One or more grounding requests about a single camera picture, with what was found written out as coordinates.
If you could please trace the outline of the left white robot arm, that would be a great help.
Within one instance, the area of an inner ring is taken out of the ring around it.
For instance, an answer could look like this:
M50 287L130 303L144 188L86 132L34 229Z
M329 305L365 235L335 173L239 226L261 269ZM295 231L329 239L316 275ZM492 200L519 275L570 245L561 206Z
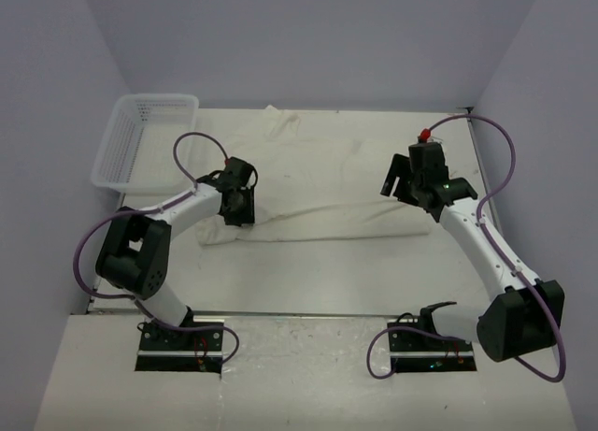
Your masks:
M166 202L141 210L121 208L109 221L96 274L131 296L162 326L161 338L175 350L192 343L194 327L190 308L167 282L171 242L217 216L233 227L255 224L257 179L253 165L231 157L224 169L195 180L190 189Z

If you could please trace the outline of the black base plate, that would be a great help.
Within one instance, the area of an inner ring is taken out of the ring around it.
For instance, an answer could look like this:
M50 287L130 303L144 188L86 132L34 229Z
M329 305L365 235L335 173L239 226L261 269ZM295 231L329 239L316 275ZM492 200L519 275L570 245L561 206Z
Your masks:
M473 346L468 341L391 331L388 342L392 371L397 374L477 371Z
M139 323L135 371L221 374L223 321L191 320L191 327L214 326L215 330L180 333L151 322Z

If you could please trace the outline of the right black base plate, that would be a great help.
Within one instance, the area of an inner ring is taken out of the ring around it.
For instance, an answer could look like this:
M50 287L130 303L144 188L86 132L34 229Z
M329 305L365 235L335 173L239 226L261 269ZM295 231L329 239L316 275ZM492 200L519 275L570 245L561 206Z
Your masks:
M473 346L468 341L391 331L388 342L392 371L397 374L477 371Z

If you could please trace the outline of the cream white t shirt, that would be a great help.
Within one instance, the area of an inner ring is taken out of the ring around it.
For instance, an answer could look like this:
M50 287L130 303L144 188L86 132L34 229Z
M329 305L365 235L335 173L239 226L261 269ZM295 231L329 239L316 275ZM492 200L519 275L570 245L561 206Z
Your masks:
M268 107L257 118L219 134L231 156L254 165L255 223L235 227L202 220L203 246L240 241L292 242L425 236L426 214L380 195L392 157L411 139L393 131L319 132L296 112Z

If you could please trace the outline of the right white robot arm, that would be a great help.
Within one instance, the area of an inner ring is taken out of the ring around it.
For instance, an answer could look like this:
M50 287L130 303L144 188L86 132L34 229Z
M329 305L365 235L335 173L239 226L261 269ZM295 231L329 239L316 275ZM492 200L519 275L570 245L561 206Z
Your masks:
M453 301L421 309L417 338L436 350L449 338L478 343L495 362L557 344L564 291L525 265L479 210L477 192L449 175L440 144L419 142L396 154L381 192L429 213L457 242L487 292L485 307Z

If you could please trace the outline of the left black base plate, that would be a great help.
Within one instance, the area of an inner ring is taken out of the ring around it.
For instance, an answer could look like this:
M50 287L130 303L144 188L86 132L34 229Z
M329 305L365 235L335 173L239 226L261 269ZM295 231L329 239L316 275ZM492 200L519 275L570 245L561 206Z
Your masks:
M191 327L214 326L215 330L180 333L151 322L139 323L135 371L221 374L223 321L191 320Z

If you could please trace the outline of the white plastic basket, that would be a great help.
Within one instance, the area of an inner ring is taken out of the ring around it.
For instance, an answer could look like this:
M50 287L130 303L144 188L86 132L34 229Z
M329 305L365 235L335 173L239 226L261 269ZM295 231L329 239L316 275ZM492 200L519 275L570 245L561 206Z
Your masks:
M109 117L91 183L120 194L176 194L188 180L173 159L175 141L194 130L198 99L181 93L122 96Z

